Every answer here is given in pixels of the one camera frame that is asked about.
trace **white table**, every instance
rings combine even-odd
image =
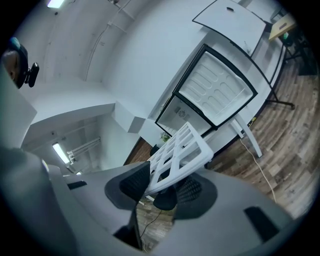
[[[192,21],[227,38],[232,45],[238,48],[251,61],[267,82],[275,98],[275,100],[266,99],[266,102],[289,105],[292,110],[295,109],[295,105],[291,102],[279,101],[274,88],[271,86],[274,75],[269,81],[252,59],[266,27],[266,23],[261,18],[234,1],[215,0]]]

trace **fluorescent light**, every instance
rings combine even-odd
[[[58,156],[61,158],[61,160],[67,164],[70,162],[70,160],[68,159],[68,157],[66,156],[66,154],[62,151],[60,145],[58,143],[55,143],[52,145],[53,149],[55,150],[55,152],[58,154]]]
[[[60,8],[60,6],[62,5],[62,3],[64,2],[65,0],[51,0],[49,3],[48,3],[48,7],[49,8]]]

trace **wooden floor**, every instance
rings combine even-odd
[[[295,110],[285,105],[268,104],[251,130],[263,154],[257,162],[274,189],[277,203],[297,218],[308,210],[319,180],[319,79],[298,76],[298,65],[290,61],[283,69],[276,91],[280,100],[293,102]],[[254,152],[246,137],[242,141]],[[150,148],[143,147],[144,150],[138,152],[140,157],[134,159],[147,160]],[[272,198],[270,187],[239,139],[215,157],[209,169],[245,180]],[[147,204],[137,207],[140,232],[160,212],[147,200],[143,201]],[[159,218],[147,227],[142,236],[147,251],[170,230],[173,214],[174,211],[162,211]]]

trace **ceiling light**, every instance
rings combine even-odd
[[[68,157],[66,156],[66,154],[62,151],[60,145],[58,143],[55,143],[52,145],[53,149],[55,150],[55,152],[58,154],[58,156],[61,158],[61,160],[67,164],[70,162],[70,160],[68,159]]]
[[[60,6],[62,5],[62,3],[64,2],[65,0],[51,0],[49,3],[48,3],[48,7],[49,8],[60,8]]]

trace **black cable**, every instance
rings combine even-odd
[[[144,231],[143,231],[142,234],[140,235],[140,238],[141,238],[142,235],[145,233],[146,228],[147,228],[152,222],[155,222],[155,221],[158,219],[158,217],[160,216],[161,213],[162,213],[162,210],[159,212],[158,216],[157,216],[153,221],[151,221],[149,224],[147,224],[147,225],[145,226]]]

